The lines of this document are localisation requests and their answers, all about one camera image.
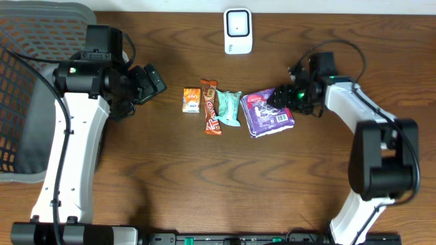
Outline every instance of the white wall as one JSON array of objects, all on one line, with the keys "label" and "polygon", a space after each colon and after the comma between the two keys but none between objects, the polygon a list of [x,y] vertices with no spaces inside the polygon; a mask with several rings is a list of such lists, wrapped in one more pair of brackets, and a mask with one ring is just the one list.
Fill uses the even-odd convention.
[{"label": "white wall", "polygon": [[436,0],[49,0],[83,3],[95,11],[436,14]]}]

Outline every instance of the purple snack bag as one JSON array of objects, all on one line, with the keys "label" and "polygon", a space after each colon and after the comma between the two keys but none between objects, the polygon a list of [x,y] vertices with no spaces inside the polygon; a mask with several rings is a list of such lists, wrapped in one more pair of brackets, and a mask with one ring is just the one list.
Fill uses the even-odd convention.
[{"label": "purple snack bag", "polygon": [[260,137],[294,127],[294,118],[288,108],[276,109],[266,104],[273,91],[274,89],[270,88],[245,95],[240,101],[251,137]]}]

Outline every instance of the gray plastic basket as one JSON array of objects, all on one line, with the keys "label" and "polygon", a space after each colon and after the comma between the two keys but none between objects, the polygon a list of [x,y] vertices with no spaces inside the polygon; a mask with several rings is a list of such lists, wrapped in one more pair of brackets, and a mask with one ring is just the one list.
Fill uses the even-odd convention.
[{"label": "gray plastic basket", "polygon": [[[0,1],[0,42],[41,59],[66,60],[84,47],[95,14],[79,3]],[[0,182],[45,178],[55,130],[55,99],[0,48]],[[45,63],[28,61],[51,81]]]}]

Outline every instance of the green connector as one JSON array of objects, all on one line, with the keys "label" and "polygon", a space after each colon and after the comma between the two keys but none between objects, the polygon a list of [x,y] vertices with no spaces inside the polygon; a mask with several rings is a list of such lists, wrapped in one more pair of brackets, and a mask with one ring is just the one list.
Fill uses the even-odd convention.
[{"label": "green connector", "polygon": [[185,238],[185,245],[193,245],[193,238]]}]

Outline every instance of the snack package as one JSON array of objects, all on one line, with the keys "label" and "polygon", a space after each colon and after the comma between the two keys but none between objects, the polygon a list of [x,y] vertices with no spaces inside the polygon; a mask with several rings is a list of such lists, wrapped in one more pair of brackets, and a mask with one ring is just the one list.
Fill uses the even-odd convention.
[{"label": "snack package", "polygon": [[217,91],[217,93],[219,100],[219,111],[218,116],[215,118],[223,122],[225,125],[240,127],[240,123],[236,117],[238,116],[239,97],[242,92],[231,93]]},{"label": "snack package", "polygon": [[261,137],[294,127],[294,118],[288,108],[276,109],[266,103],[273,88],[245,95],[240,104],[247,118],[252,137]]},{"label": "snack package", "polygon": [[183,89],[182,112],[200,113],[200,96],[199,88]]},{"label": "snack package", "polygon": [[215,100],[215,91],[217,90],[217,81],[201,80],[202,92],[204,99],[204,110],[206,111],[206,130],[205,133],[210,135],[221,135],[221,127],[215,118],[213,102]]}]

